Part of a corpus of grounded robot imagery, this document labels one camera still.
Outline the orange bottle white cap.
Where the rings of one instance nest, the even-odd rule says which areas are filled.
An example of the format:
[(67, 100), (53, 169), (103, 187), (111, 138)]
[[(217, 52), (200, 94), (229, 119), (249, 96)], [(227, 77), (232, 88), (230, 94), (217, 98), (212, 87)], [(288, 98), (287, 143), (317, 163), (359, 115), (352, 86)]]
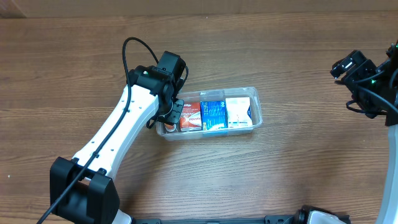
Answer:
[(177, 130), (176, 124), (164, 124), (164, 126), (165, 126), (165, 130), (168, 133), (173, 133), (173, 132), (176, 132), (176, 130)]

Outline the blue medicine box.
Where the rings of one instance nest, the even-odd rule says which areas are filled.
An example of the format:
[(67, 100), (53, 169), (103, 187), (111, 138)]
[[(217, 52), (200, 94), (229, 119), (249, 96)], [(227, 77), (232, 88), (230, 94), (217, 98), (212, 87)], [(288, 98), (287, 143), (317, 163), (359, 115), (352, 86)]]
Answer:
[(225, 101), (201, 101), (202, 130), (212, 131), (227, 128)]

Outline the white medicine box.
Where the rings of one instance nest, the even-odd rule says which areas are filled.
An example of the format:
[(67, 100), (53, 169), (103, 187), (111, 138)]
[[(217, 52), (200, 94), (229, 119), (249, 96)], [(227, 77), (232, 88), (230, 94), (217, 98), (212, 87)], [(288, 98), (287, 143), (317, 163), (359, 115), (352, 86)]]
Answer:
[(228, 128), (252, 126), (250, 97), (226, 98)]

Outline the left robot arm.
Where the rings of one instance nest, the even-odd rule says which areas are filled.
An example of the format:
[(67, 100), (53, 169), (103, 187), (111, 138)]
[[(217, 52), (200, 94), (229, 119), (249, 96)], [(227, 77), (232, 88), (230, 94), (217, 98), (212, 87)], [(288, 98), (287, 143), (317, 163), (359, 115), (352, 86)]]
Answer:
[(73, 223), (132, 223), (120, 209), (114, 184), (119, 167), (142, 128), (156, 122), (173, 125), (183, 100), (177, 94), (186, 65), (138, 66), (127, 72), (127, 85), (115, 109), (93, 138), (71, 159), (56, 158), (50, 168), (49, 214)]

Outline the red caplets box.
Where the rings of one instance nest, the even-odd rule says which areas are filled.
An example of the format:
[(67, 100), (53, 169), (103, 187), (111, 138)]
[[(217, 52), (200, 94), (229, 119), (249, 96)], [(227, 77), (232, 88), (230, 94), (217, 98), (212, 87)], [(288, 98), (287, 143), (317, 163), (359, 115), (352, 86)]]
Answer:
[(199, 102), (184, 104), (180, 117), (180, 129), (181, 131), (199, 131), (202, 129)]

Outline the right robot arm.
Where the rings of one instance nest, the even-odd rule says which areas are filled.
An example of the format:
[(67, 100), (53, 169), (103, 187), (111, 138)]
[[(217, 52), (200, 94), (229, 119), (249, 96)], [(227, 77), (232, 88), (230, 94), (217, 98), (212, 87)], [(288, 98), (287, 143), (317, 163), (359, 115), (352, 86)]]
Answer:
[(389, 128), (383, 116), (370, 119), (347, 110), (350, 93), (329, 71), (352, 50), (380, 63), (386, 47), (386, 42), (333, 45), (305, 57), (303, 69), (289, 80), (289, 128), (295, 136), (287, 147), (292, 173), (282, 188), (291, 207), (346, 212), (355, 223), (374, 223), (381, 216), (391, 159)]

